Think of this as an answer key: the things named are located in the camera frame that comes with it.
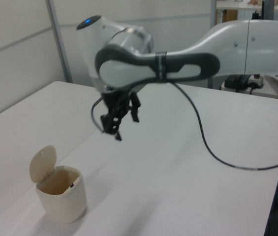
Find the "open lid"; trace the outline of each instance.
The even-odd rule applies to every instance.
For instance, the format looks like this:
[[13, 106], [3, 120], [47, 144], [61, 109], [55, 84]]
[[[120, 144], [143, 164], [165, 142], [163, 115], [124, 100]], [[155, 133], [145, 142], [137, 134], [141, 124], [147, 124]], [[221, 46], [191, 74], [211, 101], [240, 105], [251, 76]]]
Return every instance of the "open lid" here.
[[57, 161], [57, 153], [54, 146], [46, 146], [40, 150], [31, 160], [30, 176], [33, 182], [41, 182], [50, 173]]

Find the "white table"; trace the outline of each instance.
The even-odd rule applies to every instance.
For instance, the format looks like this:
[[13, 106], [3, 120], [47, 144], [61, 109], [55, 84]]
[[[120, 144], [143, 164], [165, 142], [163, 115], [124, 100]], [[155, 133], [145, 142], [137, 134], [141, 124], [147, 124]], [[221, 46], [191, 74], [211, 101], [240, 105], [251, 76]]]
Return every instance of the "white table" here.
[[[262, 88], [256, 88], [252, 91], [251, 95], [256, 95], [256, 96], [262, 96], [262, 97], [269, 97], [269, 98], [275, 98], [278, 99], [278, 92], [273, 88], [273, 86], [269, 83], [267, 80], [267, 76], [265, 76], [263, 80], [263, 87]], [[225, 87], [225, 82], [221, 85], [221, 90], [222, 91], [229, 91], [229, 92], [235, 92], [235, 89], [232, 88], [226, 88]], [[249, 94], [251, 88], [247, 88], [245, 90], [240, 90], [239, 93], [244, 93], [244, 94]]]
[[31, 158], [44, 146], [61, 161], [96, 128], [93, 88], [54, 82], [0, 114], [0, 214], [33, 186]]
[[[217, 156], [244, 166], [278, 163], [277, 99], [182, 87]], [[0, 215], [0, 235], [263, 235], [278, 169], [241, 171], [215, 161], [193, 109], [171, 85], [145, 86], [139, 98], [140, 123], [124, 118], [123, 141], [95, 131], [58, 164], [84, 176], [83, 218], [51, 222], [33, 186]]]

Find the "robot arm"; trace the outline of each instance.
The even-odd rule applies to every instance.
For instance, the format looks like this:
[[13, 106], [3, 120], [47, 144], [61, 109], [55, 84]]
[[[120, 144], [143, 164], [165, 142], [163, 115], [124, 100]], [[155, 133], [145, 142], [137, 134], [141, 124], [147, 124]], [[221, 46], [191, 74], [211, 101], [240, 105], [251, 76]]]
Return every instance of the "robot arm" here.
[[153, 38], [143, 27], [94, 16], [83, 21], [77, 30], [90, 76], [108, 107], [106, 117], [101, 117], [104, 132], [117, 139], [121, 139], [121, 119], [129, 110], [138, 122], [140, 103], [130, 92], [135, 85], [229, 74], [267, 74], [278, 80], [276, 21], [219, 24], [187, 49], [160, 53], [152, 53]]

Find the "wall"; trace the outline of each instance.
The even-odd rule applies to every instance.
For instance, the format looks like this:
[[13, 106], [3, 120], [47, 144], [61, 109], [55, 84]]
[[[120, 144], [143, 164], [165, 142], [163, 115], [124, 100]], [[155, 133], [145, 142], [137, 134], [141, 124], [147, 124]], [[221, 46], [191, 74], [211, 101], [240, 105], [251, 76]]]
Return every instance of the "wall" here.
[[64, 81], [45, 0], [0, 0], [0, 112]]
[[[215, 22], [215, 0], [51, 0], [62, 52], [76, 84], [91, 86], [79, 53], [76, 27], [92, 15], [144, 26], [154, 37], [154, 51], [175, 51], [199, 40]], [[207, 87], [207, 80], [189, 83]]]

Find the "small container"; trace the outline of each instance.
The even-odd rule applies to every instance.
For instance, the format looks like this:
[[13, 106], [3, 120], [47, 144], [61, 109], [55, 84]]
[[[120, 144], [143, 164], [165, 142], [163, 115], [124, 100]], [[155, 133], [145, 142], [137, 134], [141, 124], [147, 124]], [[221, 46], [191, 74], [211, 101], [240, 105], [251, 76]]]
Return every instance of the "small container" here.
[[30, 175], [46, 214], [67, 224], [78, 219], [87, 207], [81, 172], [68, 166], [56, 166], [54, 146], [40, 150], [31, 160]]

